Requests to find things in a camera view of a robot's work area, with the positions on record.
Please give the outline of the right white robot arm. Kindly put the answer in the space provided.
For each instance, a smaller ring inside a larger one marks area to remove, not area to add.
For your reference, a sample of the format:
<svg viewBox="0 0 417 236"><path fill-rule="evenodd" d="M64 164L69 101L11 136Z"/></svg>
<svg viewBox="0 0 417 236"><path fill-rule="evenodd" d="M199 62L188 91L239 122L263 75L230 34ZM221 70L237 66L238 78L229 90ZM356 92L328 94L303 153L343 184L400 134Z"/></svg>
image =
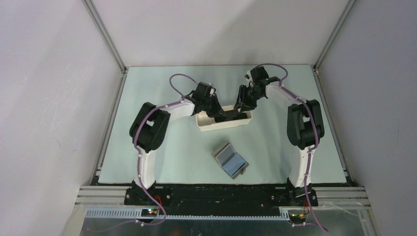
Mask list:
<svg viewBox="0 0 417 236"><path fill-rule="evenodd" d="M311 165L315 150L325 134L320 102L307 100L284 86L284 79L271 77L265 65L249 70L246 85L238 91L234 110L240 113L252 111L258 100L271 99L287 109L287 137L298 148L299 157L292 165L287 180L286 199L294 206L300 205L311 191Z"/></svg>

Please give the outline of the silver metal card holder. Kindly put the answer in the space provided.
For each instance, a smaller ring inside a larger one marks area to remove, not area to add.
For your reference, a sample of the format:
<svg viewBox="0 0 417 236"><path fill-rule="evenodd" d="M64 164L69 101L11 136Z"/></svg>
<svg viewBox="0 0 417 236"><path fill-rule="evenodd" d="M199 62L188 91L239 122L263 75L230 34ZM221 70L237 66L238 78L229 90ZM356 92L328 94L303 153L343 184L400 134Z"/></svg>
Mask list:
<svg viewBox="0 0 417 236"><path fill-rule="evenodd" d="M243 175L249 163L227 141L212 153L212 157L220 168L231 178Z"/></svg>

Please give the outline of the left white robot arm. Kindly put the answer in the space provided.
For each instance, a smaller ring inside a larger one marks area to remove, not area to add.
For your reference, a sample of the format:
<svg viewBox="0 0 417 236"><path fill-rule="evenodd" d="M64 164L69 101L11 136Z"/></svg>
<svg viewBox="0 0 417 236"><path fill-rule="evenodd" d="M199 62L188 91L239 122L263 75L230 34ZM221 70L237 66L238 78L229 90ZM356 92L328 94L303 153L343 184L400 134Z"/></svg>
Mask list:
<svg viewBox="0 0 417 236"><path fill-rule="evenodd" d="M155 191L151 188L155 184L155 153L165 139L168 125L200 112L219 121L224 121L227 116L218 101L216 89L203 82L188 95L182 94L178 101L159 106L150 102L142 105L129 130L138 152L134 183L140 187L136 198L142 204L149 205L155 200Z"/></svg>

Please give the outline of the white plastic tray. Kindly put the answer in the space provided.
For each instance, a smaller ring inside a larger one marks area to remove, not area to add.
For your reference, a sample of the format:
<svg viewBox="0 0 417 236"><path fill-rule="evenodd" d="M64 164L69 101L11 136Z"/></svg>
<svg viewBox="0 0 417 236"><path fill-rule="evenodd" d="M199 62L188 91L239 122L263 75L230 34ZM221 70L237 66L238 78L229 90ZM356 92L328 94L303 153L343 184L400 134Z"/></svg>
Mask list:
<svg viewBox="0 0 417 236"><path fill-rule="evenodd" d="M226 112L226 119L219 121L219 119L209 118L205 111L202 111L195 115L196 124L200 131L212 131L224 128L237 127L241 125L247 125L252 120L251 111L238 112L234 110L233 105L222 106L222 109Z"/></svg>

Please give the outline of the black credit card stack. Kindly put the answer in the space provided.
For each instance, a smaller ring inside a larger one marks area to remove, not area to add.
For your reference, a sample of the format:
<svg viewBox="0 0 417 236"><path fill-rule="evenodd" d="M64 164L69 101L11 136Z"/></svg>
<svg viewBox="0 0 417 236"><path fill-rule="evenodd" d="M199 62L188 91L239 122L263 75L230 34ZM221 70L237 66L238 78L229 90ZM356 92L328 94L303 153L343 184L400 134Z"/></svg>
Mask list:
<svg viewBox="0 0 417 236"><path fill-rule="evenodd" d="M227 121L233 121L233 120L240 120L240 119L247 119L247 113L243 112L240 113L238 111L235 110L229 110L229 111L225 111L224 114L216 116L214 118L214 121L216 123L220 123L220 122L227 122Z"/></svg>

